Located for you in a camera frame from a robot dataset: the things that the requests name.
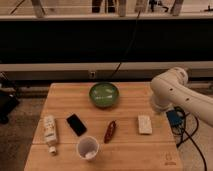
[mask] bowl rim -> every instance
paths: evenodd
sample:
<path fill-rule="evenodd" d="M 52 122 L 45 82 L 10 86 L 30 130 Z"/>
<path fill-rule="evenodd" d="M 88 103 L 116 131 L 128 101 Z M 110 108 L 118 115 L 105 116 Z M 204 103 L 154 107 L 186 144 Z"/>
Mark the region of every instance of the bowl rim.
<path fill-rule="evenodd" d="M 115 89 L 115 91 L 116 91 L 115 100 L 114 100 L 114 102 L 113 102 L 112 104 L 110 104 L 110 105 L 103 105 L 103 106 L 102 106 L 102 105 L 98 105 L 98 104 L 94 101 L 94 99 L 92 98 L 91 93 L 92 93 L 92 91 L 94 90 L 94 88 L 97 87 L 97 86 L 99 86 L 99 85 L 103 85 L 103 84 L 108 84 L 108 85 L 112 86 L 113 89 Z M 90 100 L 92 101 L 92 103 L 93 103 L 95 106 L 101 107 L 101 108 L 113 106 L 113 105 L 117 102 L 118 97 L 119 97 L 119 90 L 118 90 L 118 88 L 117 88 L 114 84 L 112 84 L 112 83 L 110 83 L 110 82 L 98 82 L 98 83 L 94 84 L 94 85 L 90 88 L 90 91 L 89 91 L 89 98 L 90 98 Z"/>

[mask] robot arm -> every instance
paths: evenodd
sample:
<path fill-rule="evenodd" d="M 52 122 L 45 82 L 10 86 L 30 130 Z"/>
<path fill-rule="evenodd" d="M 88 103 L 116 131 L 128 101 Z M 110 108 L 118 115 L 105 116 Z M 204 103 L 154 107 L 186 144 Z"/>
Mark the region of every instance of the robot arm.
<path fill-rule="evenodd" d="M 173 103 L 213 126 L 213 99 L 185 87 L 188 75 L 182 68 L 172 68 L 151 81 L 151 106 L 165 111 Z"/>

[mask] black phone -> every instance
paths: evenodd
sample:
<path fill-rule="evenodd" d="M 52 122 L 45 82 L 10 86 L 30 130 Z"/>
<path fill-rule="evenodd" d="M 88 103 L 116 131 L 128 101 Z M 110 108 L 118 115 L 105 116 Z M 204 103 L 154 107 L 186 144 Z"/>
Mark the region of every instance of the black phone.
<path fill-rule="evenodd" d="M 73 114 L 69 118 L 67 118 L 67 122 L 78 136 L 81 136 L 87 130 L 87 128 L 84 126 L 84 124 L 81 122 L 76 114 Z"/>

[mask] sausage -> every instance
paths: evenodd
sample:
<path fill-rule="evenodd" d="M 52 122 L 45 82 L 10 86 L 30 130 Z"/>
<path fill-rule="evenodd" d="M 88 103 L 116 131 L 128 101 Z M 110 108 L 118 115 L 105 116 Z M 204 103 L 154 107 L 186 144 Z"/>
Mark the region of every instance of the sausage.
<path fill-rule="evenodd" d="M 113 134 L 115 133 L 115 129 L 116 129 L 115 121 L 110 122 L 104 136 L 104 143 L 108 143 L 112 139 Z"/>

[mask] cup rim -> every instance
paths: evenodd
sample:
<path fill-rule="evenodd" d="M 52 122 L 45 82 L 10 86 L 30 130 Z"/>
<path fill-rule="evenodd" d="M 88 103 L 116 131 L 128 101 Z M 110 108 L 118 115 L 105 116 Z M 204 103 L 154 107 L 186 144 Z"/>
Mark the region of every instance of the cup rim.
<path fill-rule="evenodd" d="M 86 157 L 82 157 L 82 155 L 81 155 L 81 154 L 79 153 L 79 151 L 78 151 L 78 146 L 79 146 L 80 142 L 81 142 L 83 139 L 86 139 L 86 138 L 91 138 L 91 139 L 93 139 L 93 140 L 96 142 L 96 144 L 97 144 L 97 150 L 96 150 L 95 155 L 98 153 L 98 151 L 99 151 L 99 146 L 100 146 L 100 145 L 99 145 L 99 143 L 98 143 L 98 140 L 97 140 L 95 137 L 90 136 L 90 135 L 84 136 L 84 137 L 82 137 L 82 138 L 80 138 L 80 139 L 78 140 L 77 145 L 76 145 L 76 151 L 77 151 L 78 156 L 80 156 L 80 158 L 83 159 L 83 160 L 90 160 L 90 159 L 87 159 Z"/>

